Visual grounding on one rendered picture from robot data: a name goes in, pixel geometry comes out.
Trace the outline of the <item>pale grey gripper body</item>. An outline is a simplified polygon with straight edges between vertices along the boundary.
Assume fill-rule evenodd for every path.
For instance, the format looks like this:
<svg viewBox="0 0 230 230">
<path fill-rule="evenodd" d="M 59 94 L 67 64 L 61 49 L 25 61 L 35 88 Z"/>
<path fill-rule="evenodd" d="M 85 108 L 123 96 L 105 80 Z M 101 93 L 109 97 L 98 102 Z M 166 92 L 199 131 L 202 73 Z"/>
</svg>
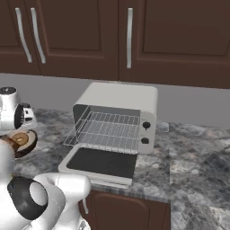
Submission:
<svg viewBox="0 0 230 230">
<path fill-rule="evenodd" d="M 33 129 L 37 126 L 36 122 L 27 122 L 25 124 L 22 124 L 17 131 L 22 131 L 22 130 L 28 130 L 28 129 Z M 0 130 L 0 135 L 6 135 L 8 133 L 14 132 L 14 129 L 12 130 Z"/>
</svg>

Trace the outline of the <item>tan round bread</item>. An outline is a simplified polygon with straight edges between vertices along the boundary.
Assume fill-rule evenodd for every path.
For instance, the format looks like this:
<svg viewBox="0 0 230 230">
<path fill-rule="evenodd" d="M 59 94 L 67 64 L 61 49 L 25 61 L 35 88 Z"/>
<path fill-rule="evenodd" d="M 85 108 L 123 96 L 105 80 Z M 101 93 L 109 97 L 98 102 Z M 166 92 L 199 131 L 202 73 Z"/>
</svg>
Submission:
<svg viewBox="0 0 230 230">
<path fill-rule="evenodd" d="M 10 136 L 10 138 L 17 143 L 19 146 L 24 146 L 29 141 L 29 136 L 24 132 L 14 133 Z"/>
</svg>

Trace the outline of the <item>dark brown wooden bowl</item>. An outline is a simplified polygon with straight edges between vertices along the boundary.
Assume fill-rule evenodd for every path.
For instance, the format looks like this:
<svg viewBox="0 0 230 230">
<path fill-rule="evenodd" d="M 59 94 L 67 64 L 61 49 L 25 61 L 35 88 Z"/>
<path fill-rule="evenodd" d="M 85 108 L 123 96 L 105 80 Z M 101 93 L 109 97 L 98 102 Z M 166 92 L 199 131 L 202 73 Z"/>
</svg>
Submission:
<svg viewBox="0 0 230 230">
<path fill-rule="evenodd" d="M 29 136 L 29 141 L 24 146 L 19 146 L 17 143 L 15 143 L 10 136 L 14 133 L 18 132 L 24 132 Z M 14 155 L 16 158 L 21 158 L 26 156 L 29 152 L 31 152 L 34 147 L 37 145 L 38 136 L 37 133 L 34 130 L 22 130 L 22 131 L 14 131 L 12 133 L 9 133 L 8 135 L 2 135 L 0 136 L 1 140 L 4 140 L 6 143 L 8 143 L 14 150 Z"/>
</svg>

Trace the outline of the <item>toaster oven door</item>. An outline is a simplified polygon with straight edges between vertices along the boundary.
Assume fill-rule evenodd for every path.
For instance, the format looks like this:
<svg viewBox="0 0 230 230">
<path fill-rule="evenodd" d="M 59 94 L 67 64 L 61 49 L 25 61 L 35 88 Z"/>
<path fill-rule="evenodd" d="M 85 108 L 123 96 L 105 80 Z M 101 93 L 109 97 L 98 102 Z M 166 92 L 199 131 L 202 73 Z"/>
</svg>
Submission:
<svg viewBox="0 0 230 230">
<path fill-rule="evenodd" d="M 86 175 L 91 184 L 127 189 L 137 155 L 75 145 L 58 166 L 61 173 Z"/>
</svg>

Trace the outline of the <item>white toaster oven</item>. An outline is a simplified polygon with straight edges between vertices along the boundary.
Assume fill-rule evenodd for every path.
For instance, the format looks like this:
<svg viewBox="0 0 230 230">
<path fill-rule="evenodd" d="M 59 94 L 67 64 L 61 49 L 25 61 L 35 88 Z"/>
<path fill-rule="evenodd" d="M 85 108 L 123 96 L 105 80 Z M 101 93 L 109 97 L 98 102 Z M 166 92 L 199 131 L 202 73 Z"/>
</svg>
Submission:
<svg viewBox="0 0 230 230">
<path fill-rule="evenodd" d="M 154 149 L 157 121 L 158 90 L 153 86 L 134 84 L 91 83 L 73 106 L 75 123 L 89 111 L 131 115 L 140 118 L 138 152 L 148 154 Z M 148 121 L 151 127 L 143 128 Z M 149 144 L 142 144 L 147 137 Z"/>
</svg>

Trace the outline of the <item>dark brown base cupboard door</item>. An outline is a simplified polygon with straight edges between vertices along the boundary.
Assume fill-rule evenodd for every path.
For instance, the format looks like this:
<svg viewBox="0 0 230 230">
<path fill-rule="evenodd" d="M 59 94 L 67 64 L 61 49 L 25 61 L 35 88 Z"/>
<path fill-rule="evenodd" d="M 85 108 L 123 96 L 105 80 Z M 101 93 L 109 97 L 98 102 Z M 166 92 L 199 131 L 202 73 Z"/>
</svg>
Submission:
<svg viewBox="0 0 230 230">
<path fill-rule="evenodd" d="M 79 203 L 91 230 L 171 230 L 169 203 L 92 190 L 86 206 L 88 214 Z"/>
</svg>

